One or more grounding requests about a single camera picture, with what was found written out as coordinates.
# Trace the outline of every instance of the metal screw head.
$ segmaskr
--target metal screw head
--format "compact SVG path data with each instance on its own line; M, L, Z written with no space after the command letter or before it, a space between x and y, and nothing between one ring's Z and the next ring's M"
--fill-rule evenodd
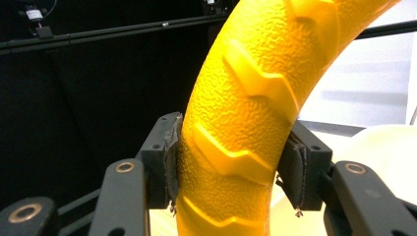
M347 163L344 165L344 167L354 173L354 174L365 174L366 173L366 169L364 167L362 167L361 165L355 164L355 163Z
M118 164L115 170L119 173L127 173L135 168L135 164L133 162L122 162Z
M9 216L9 222L22 223L34 218L42 210L40 204L30 204L15 209Z

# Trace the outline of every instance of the white wall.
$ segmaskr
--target white wall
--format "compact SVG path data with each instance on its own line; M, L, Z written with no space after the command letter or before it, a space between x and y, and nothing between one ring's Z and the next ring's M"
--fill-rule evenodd
M372 27L411 21L416 13L417 1L403 0ZM360 127L404 124L412 49L413 33L353 41L316 86L299 119Z

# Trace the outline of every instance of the yellow curved object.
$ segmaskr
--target yellow curved object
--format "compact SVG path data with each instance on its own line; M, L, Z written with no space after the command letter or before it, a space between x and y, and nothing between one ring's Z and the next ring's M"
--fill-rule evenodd
M394 3L240 1L187 108L180 235L269 235L274 173L301 107L342 49Z

